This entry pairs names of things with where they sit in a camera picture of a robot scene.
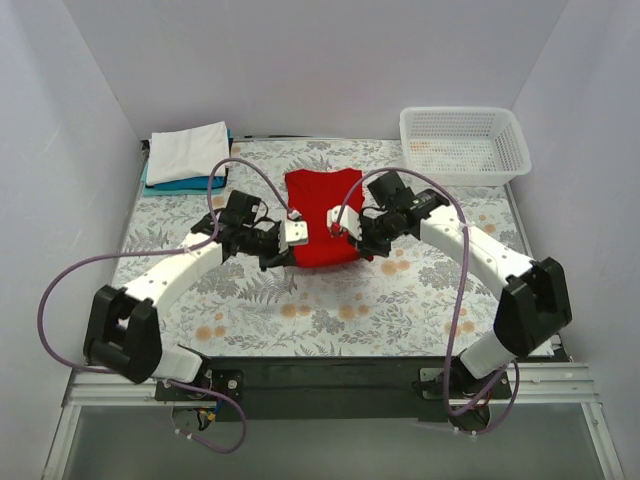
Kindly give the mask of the red t shirt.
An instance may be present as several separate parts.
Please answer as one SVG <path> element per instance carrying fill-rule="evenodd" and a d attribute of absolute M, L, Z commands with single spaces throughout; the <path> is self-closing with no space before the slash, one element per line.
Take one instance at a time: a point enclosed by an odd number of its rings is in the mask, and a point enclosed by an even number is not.
<path fill-rule="evenodd" d="M 360 259 L 357 249 L 345 236 L 331 235 L 326 215 L 342 204 L 351 187 L 362 176 L 361 170 L 352 168 L 335 172 L 301 169 L 285 174 L 288 204 L 301 213 L 309 232 L 309 242 L 294 248 L 298 267 L 331 267 Z"/>

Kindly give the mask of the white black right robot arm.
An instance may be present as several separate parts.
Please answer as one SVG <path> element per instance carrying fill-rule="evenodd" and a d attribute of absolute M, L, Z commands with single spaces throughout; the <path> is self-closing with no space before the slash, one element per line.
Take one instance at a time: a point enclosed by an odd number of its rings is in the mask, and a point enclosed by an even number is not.
<path fill-rule="evenodd" d="M 489 376 L 534 350 L 573 319 L 565 272 L 548 257 L 537 261 L 498 242 L 471 225 L 460 203 L 435 182 L 414 193 L 402 180 L 406 169 L 376 169 L 363 180 L 382 213 L 360 218 L 356 241 L 361 252 L 382 255 L 392 241 L 411 235 L 459 262 L 464 287 L 473 275 L 495 296 L 491 329 L 455 354 L 448 349 L 442 373 L 464 397 L 475 397 Z"/>

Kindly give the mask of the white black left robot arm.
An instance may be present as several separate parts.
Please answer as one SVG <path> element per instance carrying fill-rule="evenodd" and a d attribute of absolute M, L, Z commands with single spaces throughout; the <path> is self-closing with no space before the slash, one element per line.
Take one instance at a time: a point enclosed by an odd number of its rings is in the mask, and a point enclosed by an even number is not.
<path fill-rule="evenodd" d="M 276 221 L 257 216 L 261 199 L 237 190 L 227 204 L 194 224 L 173 254 L 122 287 L 105 285 L 94 295 L 83 353 L 87 360 L 140 384 L 175 380 L 193 400 L 213 386 L 203 357 L 184 347 L 165 347 L 160 323 L 171 306 L 209 271 L 237 254 L 255 256 L 267 269 L 308 239 L 306 224 L 289 212 Z"/>

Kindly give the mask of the teal folded t shirt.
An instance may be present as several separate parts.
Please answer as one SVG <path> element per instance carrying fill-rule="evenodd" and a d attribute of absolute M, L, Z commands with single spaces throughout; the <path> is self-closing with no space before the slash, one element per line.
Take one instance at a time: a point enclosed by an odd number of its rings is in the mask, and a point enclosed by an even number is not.
<path fill-rule="evenodd" d="M 228 147 L 231 149 L 233 146 L 233 136 L 231 131 L 228 130 L 227 133 L 227 142 Z M 148 164 L 145 164 L 144 169 L 141 174 L 141 182 L 143 186 L 142 196 L 143 197 L 157 197 L 157 196 L 176 196 L 176 195 L 206 195 L 207 190 L 207 182 L 208 177 L 192 177 L 184 180 L 175 180 L 166 182 L 164 184 L 157 184 L 151 186 L 147 183 L 147 167 Z M 228 183 L 228 171 L 229 167 L 226 168 L 226 173 L 222 174 L 222 176 L 215 176 L 212 183 L 212 190 L 216 189 L 224 189 Z"/>

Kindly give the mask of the floral patterned tablecloth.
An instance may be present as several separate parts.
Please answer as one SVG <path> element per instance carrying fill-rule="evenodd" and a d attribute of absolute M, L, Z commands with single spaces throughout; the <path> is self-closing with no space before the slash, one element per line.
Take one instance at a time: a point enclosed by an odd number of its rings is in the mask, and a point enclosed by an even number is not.
<path fill-rule="evenodd" d="M 281 140 L 235 143 L 232 156 L 250 161 L 286 193 L 284 174 L 299 169 L 363 172 L 404 166 L 399 141 Z M 230 166 L 228 187 L 281 205 L 267 184 L 243 165 Z M 466 219 L 509 248 L 526 253 L 504 187 L 445 187 Z M 176 247 L 207 212 L 202 195 L 137 200 L 125 251 Z M 239 255 L 206 274 L 161 319 L 165 346 L 179 344 L 218 356 L 441 356 L 445 354 L 460 267 L 412 236 L 393 243 L 388 258 L 328 269 L 275 268 L 261 273 L 254 257 Z M 498 302 L 473 276 L 465 285 L 454 352 L 491 329 Z"/>

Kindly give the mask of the white folded t shirt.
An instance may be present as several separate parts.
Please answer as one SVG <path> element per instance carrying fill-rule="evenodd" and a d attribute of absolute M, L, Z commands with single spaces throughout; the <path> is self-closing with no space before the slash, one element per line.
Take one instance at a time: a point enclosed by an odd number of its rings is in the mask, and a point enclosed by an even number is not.
<path fill-rule="evenodd" d="M 155 186 L 209 176 L 229 153 L 224 121 L 175 132 L 154 132 L 150 138 L 146 183 Z"/>

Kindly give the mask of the white plastic basket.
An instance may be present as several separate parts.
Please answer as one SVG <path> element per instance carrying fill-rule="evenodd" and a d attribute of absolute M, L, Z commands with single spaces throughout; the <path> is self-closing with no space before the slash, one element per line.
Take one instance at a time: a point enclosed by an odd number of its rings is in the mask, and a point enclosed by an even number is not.
<path fill-rule="evenodd" d="M 446 186 L 500 187 L 532 169 L 513 112 L 494 107 L 408 107 L 399 118 L 409 168 Z"/>

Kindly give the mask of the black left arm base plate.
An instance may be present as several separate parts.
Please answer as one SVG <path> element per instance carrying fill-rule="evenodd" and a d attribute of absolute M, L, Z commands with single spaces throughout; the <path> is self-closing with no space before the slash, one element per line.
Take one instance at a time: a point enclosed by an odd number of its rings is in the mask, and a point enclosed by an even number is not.
<path fill-rule="evenodd" d="M 219 392 L 239 401 L 243 395 L 244 372 L 242 370 L 212 369 L 206 367 L 198 373 L 190 386 Z M 156 384 L 154 399 L 157 401 L 203 401 L 216 399 L 215 396 L 200 392 L 166 385 L 164 382 Z"/>

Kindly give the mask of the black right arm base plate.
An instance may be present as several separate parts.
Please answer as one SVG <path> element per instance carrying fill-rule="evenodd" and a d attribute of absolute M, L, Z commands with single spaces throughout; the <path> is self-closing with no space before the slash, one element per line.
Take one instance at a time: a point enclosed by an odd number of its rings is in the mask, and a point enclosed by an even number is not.
<path fill-rule="evenodd" d="M 449 380 L 449 398 L 451 400 L 471 400 L 499 374 L 497 380 L 481 399 L 508 400 L 512 396 L 512 388 L 506 373 L 506 368 L 490 372 L 488 375 L 476 379 L 466 374 L 461 366 L 454 361 L 451 366 Z M 444 398 L 444 360 L 424 361 L 419 363 L 417 380 L 413 384 L 414 390 L 426 400 L 442 400 Z"/>

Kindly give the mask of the aluminium front rail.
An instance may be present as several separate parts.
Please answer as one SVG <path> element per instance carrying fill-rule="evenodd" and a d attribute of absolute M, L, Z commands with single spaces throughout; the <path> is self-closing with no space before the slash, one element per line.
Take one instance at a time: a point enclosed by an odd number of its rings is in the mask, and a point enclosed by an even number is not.
<path fill-rule="evenodd" d="M 590 377 L 588 366 L 582 363 L 524 363 L 519 367 L 520 385 L 516 401 L 526 404 L 589 404 L 598 403 L 600 396 Z M 242 394 L 277 395 L 283 393 L 287 400 L 297 397 L 303 400 L 318 400 L 323 397 L 336 399 L 339 395 L 380 393 L 389 399 L 393 393 L 409 392 L 407 386 L 383 386 L 366 383 L 348 384 L 344 381 L 304 385 L 285 383 L 281 386 L 271 382 L 264 387 L 240 382 Z M 77 375 L 65 394 L 65 406 L 140 406 L 158 404 L 170 406 L 211 405 L 212 396 L 198 398 L 189 392 L 166 387 L 161 382 L 146 381 L 134 385 L 126 380 L 106 379 L 92 375 Z"/>

